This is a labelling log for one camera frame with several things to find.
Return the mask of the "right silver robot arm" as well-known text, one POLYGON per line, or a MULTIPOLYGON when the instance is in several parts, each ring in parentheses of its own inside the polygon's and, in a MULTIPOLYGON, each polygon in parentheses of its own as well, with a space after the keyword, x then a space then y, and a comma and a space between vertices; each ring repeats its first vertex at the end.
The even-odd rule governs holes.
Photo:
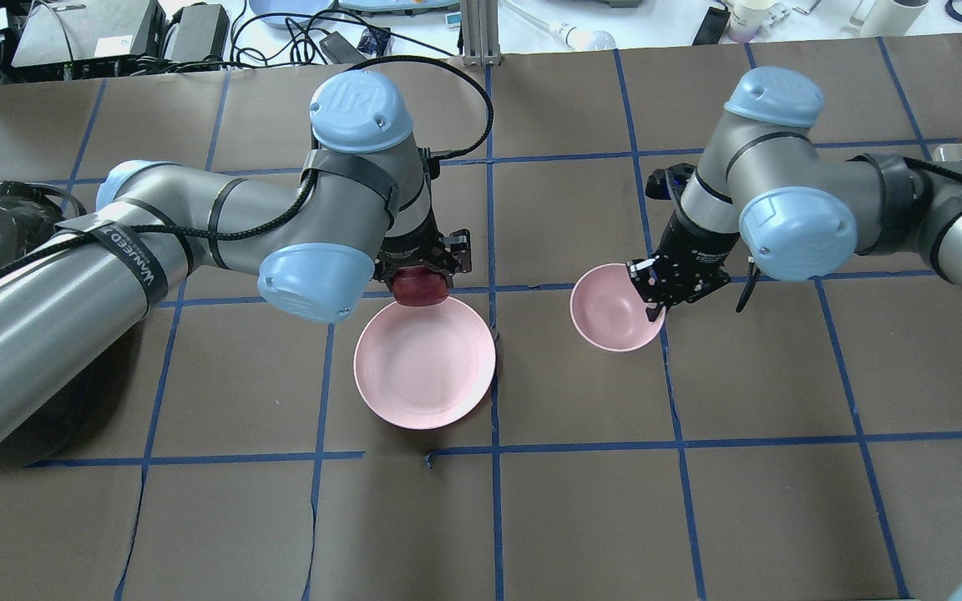
POLYGON ((699 163, 658 174, 675 210, 656 250, 623 266, 646 319, 729 284, 724 264, 737 242, 752 280, 805 281, 853 255, 916 254, 962 289, 962 159, 821 159, 809 133, 823 106, 802 73, 751 69, 699 163))

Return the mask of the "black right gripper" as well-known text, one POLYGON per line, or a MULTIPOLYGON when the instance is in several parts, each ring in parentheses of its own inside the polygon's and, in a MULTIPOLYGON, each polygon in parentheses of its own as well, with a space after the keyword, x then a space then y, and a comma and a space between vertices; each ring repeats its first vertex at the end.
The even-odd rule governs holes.
POLYGON ((729 284, 725 261, 739 240, 737 233, 703 229, 676 210, 649 258, 627 262, 630 284, 646 303, 646 319, 661 321, 669 309, 729 284))

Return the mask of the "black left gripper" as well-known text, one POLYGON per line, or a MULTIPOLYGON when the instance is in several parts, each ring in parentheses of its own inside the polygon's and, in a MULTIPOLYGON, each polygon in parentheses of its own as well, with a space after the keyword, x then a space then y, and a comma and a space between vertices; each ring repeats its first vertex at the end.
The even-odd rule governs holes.
POLYGON ((398 270, 422 266, 440 274, 447 285, 454 274, 473 271, 470 229, 450 235, 439 231, 434 210, 428 210, 420 224, 405 235, 386 236, 374 260, 372 279, 390 285, 398 270))

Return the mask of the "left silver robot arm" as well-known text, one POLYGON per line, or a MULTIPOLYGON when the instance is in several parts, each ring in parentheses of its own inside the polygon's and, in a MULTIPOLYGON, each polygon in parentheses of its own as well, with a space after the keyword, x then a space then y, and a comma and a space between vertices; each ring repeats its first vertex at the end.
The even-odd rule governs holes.
POLYGON ((0 442, 202 265, 251 274, 279 311, 344 321, 372 281, 409 306, 469 273, 471 235, 432 207, 442 156, 421 148, 397 85, 363 63, 308 107, 297 188, 130 160, 97 209, 0 267, 0 442))

